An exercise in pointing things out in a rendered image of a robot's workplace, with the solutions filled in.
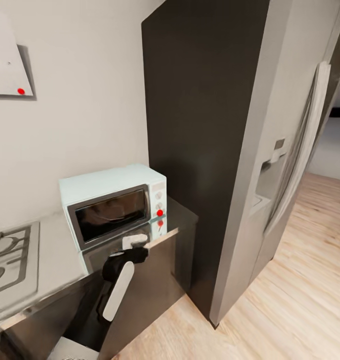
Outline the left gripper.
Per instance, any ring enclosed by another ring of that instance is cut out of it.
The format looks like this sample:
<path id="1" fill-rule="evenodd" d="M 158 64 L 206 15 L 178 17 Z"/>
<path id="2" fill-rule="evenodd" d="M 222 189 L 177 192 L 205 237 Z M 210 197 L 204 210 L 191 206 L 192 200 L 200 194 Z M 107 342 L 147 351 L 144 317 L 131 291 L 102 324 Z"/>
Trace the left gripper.
<path id="1" fill-rule="evenodd" d="M 134 264 L 144 263 L 149 256 L 149 250 L 144 247 L 136 247 L 133 249 L 127 249 L 125 252 L 130 253 L 134 258 Z"/>

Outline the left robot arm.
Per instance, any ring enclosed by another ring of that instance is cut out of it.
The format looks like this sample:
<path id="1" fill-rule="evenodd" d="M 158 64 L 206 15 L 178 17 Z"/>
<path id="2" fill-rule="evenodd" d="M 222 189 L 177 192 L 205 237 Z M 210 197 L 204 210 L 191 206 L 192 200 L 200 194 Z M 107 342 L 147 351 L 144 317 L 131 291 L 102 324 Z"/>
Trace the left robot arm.
<path id="1" fill-rule="evenodd" d="M 148 240 L 146 234 L 122 238 L 123 250 L 108 257 L 103 279 L 97 279 L 82 297 L 78 310 L 47 360 L 97 360 L 109 328 L 135 272 L 149 250 L 133 248 Z M 132 249 L 133 248 L 133 249 Z"/>

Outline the microwave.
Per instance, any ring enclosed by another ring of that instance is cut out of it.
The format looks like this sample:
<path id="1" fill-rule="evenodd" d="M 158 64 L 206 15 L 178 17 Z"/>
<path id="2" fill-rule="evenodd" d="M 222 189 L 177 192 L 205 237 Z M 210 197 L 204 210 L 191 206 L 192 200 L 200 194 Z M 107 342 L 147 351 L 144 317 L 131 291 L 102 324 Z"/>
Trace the microwave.
<path id="1" fill-rule="evenodd" d="M 167 177 L 142 163 L 59 179 L 58 186 L 78 251 L 167 212 Z"/>

